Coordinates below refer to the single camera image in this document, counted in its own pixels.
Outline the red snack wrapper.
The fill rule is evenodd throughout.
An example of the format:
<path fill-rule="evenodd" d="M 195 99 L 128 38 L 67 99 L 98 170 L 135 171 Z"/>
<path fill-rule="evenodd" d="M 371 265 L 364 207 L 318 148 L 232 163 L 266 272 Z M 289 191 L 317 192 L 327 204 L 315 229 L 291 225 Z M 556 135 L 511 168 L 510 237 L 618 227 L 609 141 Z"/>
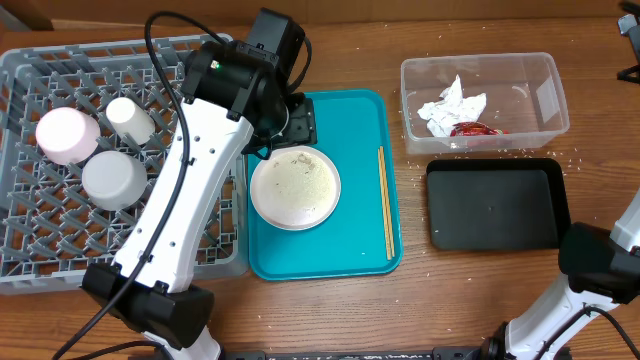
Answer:
<path fill-rule="evenodd" d="M 456 136 L 483 136 L 483 135 L 504 135 L 505 131 L 495 129 L 480 122 L 460 122 L 453 126 L 451 137 Z"/>

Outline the white plate with rice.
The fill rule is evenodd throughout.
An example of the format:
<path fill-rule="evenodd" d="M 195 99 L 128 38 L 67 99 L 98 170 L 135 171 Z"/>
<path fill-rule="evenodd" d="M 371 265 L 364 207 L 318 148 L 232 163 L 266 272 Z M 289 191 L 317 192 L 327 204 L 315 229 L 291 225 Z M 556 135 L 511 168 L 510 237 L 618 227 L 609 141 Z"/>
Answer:
<path fill-rule="evenodd" d="M 283 230 L 311 229 L 329 218 L 341 195 L 334 163 L 309 146 L 279 149 L 253 170 L 249 184 L 254 209 Z"/>

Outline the small pink plate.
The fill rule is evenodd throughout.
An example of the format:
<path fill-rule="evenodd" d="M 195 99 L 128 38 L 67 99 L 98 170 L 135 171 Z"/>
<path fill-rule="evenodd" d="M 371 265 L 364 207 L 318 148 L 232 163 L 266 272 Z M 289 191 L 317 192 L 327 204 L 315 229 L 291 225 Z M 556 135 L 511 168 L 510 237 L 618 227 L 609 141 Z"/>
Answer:
<path fill-rule="evenodd" d="M 79 163 L 96 150 L 101 131 L 91 116 L 70 107 L 47 112 L 36 126 L 37 144 L 53 163 Z"/>

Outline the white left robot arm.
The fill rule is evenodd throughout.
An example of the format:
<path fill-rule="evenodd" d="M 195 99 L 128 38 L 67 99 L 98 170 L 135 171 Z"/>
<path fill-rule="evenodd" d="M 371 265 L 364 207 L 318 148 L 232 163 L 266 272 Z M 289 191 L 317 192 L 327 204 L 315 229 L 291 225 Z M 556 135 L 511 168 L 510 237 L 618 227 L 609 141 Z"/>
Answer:
<path fill-rule="evenodd" d="M 213 294 L 192 282 L 202 233 L 230 167 L 243 154 L 317 140 L 313 104 L 292 70 L 311 43 L 291 17 L 262 9 L 244 41 L 212 35 L 191 52 L 178 123 L 144 211 L 110 263 L 87 268 L 82 287 L 102 314 L 142 334 L 164 359 L 217 359 L 208 322 Z"/>

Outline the white napkin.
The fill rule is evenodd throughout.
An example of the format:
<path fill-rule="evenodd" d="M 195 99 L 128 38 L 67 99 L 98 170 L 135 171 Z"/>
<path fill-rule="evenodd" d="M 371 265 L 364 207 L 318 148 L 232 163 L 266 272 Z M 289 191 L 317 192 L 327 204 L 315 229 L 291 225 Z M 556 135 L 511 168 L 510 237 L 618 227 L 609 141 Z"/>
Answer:
<path fill-rule="evenodd" d="M 464 97 L 459 75 L 439 97 L 439 101 L 425 103 L 417 110 L 434 137 L 450 137 L 457 124 L 477 122 L 487 105 L 485 93 Z"/>

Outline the grey metal bowl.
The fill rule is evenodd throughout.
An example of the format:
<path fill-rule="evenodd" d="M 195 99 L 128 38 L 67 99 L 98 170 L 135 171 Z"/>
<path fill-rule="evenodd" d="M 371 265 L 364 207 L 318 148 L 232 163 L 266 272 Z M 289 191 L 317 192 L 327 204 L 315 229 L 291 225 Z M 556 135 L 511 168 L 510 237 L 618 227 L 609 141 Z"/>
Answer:
<path fill-rule="evenodd" d="M 145 191 L 147 172 L 136 158 L 117 151 L 92 157 L 82 171 L 82 186 L 92 203 L 117 211 L 135 204 Z"/>

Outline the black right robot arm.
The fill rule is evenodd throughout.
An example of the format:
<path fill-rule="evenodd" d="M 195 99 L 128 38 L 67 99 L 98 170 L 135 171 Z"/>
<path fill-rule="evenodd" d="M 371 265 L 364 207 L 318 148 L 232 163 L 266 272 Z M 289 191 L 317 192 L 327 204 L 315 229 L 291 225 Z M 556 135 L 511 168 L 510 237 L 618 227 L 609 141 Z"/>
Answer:
<path fill-rule="evenodd" d="M 639 296 L 639 198 L 611 231 L 572 224 L 558 254 L 560 274 L 521 316 L 486 339 L 475 359 L 569 359 L 564 345 L 598 316 L 639 350 L 609 312 Z"/>

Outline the white plastic cup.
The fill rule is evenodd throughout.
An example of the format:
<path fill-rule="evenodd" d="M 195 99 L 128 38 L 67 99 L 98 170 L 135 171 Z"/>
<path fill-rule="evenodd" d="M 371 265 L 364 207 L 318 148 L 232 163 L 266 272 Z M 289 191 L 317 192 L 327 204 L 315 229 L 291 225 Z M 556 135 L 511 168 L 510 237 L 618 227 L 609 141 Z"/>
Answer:
<path fill-rule="evenodd" d="M 118 135 L 128 134 L 138 145 L 146 143 L 155 132 L 152 118 L 127 97 L 112 100 L 106 107 L 106 117 Z"/>

